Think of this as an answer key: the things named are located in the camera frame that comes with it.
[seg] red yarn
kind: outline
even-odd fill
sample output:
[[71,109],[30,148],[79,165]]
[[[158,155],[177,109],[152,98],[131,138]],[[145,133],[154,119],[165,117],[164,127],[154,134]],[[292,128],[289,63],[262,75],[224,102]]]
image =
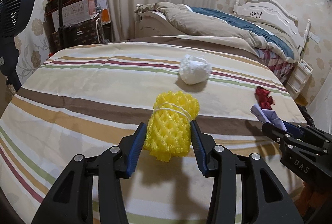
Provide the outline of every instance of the red yarn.
[[271,92],[261,86],[257,86],[255,93],[258,96],[258,104],[261,109],[271,110],[271,105],[274,104],[273,98],[269,96]]

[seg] black fan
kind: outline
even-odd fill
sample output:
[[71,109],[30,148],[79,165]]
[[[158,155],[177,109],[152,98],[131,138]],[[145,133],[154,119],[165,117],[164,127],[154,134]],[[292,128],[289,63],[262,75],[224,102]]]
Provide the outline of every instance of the black fan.
[[33,7],[34,0],[0,1],[0,71],[16,92],[22,85],[16,73],[20,53],[15,47],[14,37],[27,26]]

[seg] white rope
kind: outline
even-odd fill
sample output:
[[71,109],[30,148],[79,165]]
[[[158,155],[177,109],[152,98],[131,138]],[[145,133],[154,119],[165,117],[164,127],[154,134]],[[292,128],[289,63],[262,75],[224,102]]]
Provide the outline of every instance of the white rope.
[[101,22],[101,19],[100,18],[96,19],[96,33],[97,33],[97,37],[98,37],[98,43],[100,43],[100,38],[99,38],[99,33],[98,33],[98,21]]
[[[172,109],[172,108],[164,108],[164,107],[159,108],[160,106],[165,105],[165,104],[169,104],[169,105],[172,105],[172,106],[174,106],[174,107],[177,107],[177,108],[181,109],[183,112],[181,112],[181,111],[177,111],[177,110],[174,110],[174,109]],[[189,123],[190,123],[190,121],[191,121],[191,116],[190,116],[190,114],[189,114],[184,108],[182,108],[182,107],[180,107],[180,106],[177,106],[177,105],[175,105],[175,104],[168,103],[168,102],[162,103],[162,104],[160,104],[157,108],[155,108],[155,109],[153,110],[152,115],[153,115],[156,111],[160,111],[160,110],[168,110],[168,111],[177,112],[177,113],[183,115],[185,118],[187,118],[187,120],[188,120]]]

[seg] metal screw head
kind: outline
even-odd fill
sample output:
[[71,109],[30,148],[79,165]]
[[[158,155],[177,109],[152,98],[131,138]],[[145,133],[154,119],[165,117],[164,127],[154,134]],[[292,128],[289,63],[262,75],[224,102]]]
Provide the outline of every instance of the metal screw head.
[[216,145],[216,146],[215,146],[215,150],[216,150],[217,152],[223,152],[223,151],[224,151],[224,147],[222,147],[221,145]]
[[76,161],[76,162],[79,162],[79,161],[81,161],[83,159],[83,156],[81,155],[81,154],[77,154],[76,156],[74,156],[74,160]]
[[257,154],[257,153],[253,153],[253,154],[251,155],[251,157],[252,157],[253,159],[255,159],[255,160],[259,160],[259,159],[261,158],[261,156],[260,156],[259,154]]
[[117,153],[120,151],[120,148],[118,146],[113,146],[110,148],[111,153]]

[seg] foam fruit net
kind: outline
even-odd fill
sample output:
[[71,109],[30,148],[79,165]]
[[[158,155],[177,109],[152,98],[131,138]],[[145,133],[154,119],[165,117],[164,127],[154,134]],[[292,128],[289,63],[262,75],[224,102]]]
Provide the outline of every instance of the foam fruit net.
[[[183,114],[160,108],[176,110]],[[144,148],[150,151],[150,155],[164,162],[169,162],[172,156],[187,156],[191,136],[188,117],[190,120],[197,117],[200,110],[197,99],[182,91],[169,91],[157,96],[153,110]]]

